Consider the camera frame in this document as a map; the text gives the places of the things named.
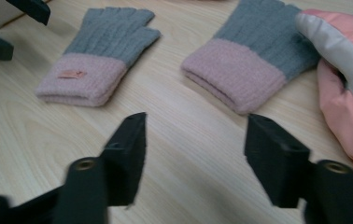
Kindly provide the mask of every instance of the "light wood surface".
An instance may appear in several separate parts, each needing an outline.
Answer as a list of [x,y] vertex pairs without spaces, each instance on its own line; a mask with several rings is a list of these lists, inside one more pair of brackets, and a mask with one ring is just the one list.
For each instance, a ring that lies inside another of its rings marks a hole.
[[[289,0],[302,9],[353,14],[351,0]],[[247,117],[183,76],[237,4],[190,0],[53,0],[44,26],[24,16],[0,29],[14,45],[0,62],[0,194],[24,203],[64,182],[68,164],[97,156],[121,121],[148,113],[148,154],[135,205],[112,208],[113,223],[302,223],[302,209],[270,202],[243,156]],[[102,107],[46,104],[34,91],[78,31],[90,7],[152,10],[162,37]],[[353,167],[318,108],[316,71],[295,78],[257,114],[274,119],[312,149],[311,161]]]

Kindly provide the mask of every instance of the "ribbed cuff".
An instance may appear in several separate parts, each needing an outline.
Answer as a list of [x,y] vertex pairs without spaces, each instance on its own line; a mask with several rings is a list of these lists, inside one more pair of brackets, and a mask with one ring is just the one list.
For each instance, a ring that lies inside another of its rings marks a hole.
[[36,89],[46,102],[99,106],[106,103],[126,72],[125,63],[88,54],[65,54]]
[[286,83],[282,72],[257,53],[222,39],[193,52],[182,70],[238,114],[256,110]]

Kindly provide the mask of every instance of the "black clamp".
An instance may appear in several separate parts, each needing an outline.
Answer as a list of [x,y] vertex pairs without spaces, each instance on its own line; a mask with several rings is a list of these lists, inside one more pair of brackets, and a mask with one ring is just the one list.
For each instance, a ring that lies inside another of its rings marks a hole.
[[127,117],[100,156],[69,166],[63,186],[12,208],[0,196],[0,224],[107,223],[109,206],[134,202],[146,146],[146,114]]
[[248,116],[247,162],[271,203],[296,208],[306,201],[306,223],[353,223],[353,170],[337,161],[311,163],[310,149],[277,123]]

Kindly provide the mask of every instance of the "gray glove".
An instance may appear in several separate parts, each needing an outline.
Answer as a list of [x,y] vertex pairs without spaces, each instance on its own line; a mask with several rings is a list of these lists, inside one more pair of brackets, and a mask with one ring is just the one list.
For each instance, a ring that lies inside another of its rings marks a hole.
[[47,102],[103,105],[141,53],[160,36],[146,9],[89,9],[80,30],[36,89]]

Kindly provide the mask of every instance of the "wooden table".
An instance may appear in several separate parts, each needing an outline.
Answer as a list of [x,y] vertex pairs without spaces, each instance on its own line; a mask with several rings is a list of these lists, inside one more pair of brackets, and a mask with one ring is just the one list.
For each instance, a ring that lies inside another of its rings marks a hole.
[[[248,166],[243,156],[247,117],[232,112],[180,69],[237,2],[53,0],[48,26],[24,16],[0,29],[15,47],[13,60],[0,62],[0,194],[17,205],[62,185],[70,162],[97,156],[125,117],[147,112],[148,154],[140,190],[129,210],[111,209],[113,223],[302,223],[302,209],[270,205]],[[353,14],[350,0],[286,2]],[[90,7],[148,8],[156,14],[149,27],[162,37],[105,106],[38,100],[35,88]],[[311,161],[353,167],[318,108],[316,70],[293,79],[255,113],[274,119],[311,148]]]

